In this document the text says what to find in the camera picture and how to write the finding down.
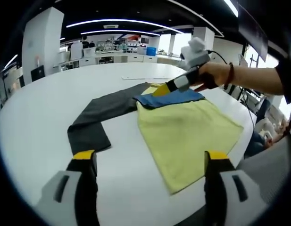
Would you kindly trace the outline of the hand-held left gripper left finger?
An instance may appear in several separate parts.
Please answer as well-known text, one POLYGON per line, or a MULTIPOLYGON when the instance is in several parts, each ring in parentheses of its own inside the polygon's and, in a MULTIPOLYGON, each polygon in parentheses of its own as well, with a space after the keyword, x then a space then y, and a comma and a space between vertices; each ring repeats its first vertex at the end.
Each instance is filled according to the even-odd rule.
POLYGON ((96 153, 82 151, 45 184, 36 212, 50 226, 98 226, 97 192, 96 153))

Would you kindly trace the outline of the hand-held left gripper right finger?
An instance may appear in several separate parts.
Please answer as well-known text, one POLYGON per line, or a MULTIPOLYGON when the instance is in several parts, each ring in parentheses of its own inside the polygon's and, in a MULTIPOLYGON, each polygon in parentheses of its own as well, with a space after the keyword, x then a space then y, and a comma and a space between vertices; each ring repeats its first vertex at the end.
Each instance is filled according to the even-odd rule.
POLYGON ((206 225, 251 226, 267 209, 259 185, 225 153, 205 151, 204 171, 206 225))

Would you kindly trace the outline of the person's right hand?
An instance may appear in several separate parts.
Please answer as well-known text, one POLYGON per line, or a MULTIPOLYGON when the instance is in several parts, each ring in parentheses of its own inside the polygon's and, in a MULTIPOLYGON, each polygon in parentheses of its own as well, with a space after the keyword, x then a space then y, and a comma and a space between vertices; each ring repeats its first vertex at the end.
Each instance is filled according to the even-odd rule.
POLYGON ((199 84, 197 91, 214 89, 221 85, 226 85, 233 78, 233 66, 231 64, 219 64, 208 62, 199 68, 199 84))

